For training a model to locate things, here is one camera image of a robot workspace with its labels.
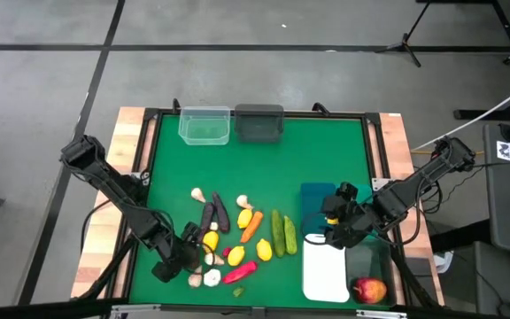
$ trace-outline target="eggplant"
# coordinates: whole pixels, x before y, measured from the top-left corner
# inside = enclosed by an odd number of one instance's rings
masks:
[[[229,216],[228,210],[223,206],[220,195],[217,192],[212,192],[213,204],[216,206],[216,214],[218,215],[218,226],[222,233],[229,233]]]
[[[198,241],[202,242],[202,238],[204,238],[205,233],[210,229],[210,224],[212,223],[213,213],[216,211],[216,206],[212,203],[207,202],[204,205],[204,210],[202,211],[202,221],[200,222],[200,235],[198,235]]]

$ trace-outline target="clear plastic container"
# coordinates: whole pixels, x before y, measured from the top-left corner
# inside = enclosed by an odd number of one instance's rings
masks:
[[[229,142],[229,116],[227,106],[185,106],[178,135],[188,145],[225,145]]]

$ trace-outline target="cucumber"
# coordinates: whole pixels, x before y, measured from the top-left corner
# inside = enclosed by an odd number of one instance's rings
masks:
[[[282,218],[279,211],[273,209],[271,212],[271,230],[273,230],[273,246],[274,253],[277,257],[282,257],[285,251],[284,227],[282,226]]]
[[[284,236],[287,245],[287,253],[297,253],[297,231],[294,228],[294,222],[288,216],[284,216]]]

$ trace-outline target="apple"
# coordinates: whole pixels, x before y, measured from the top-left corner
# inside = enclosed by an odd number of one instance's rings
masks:
[[[387,286],[377,278],[360,278],[355,281],[353,290],[359,302],[370,305],[383,300],[387,294]]]

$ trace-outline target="red chili pepper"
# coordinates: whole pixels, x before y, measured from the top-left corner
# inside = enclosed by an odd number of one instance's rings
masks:
[[[223,277],[224,284],[232,284],[238,280],[246,278],[248,275],[252,274],[257,270],[257,262],[248,261],[243,266],[233,270],[225,277]]]

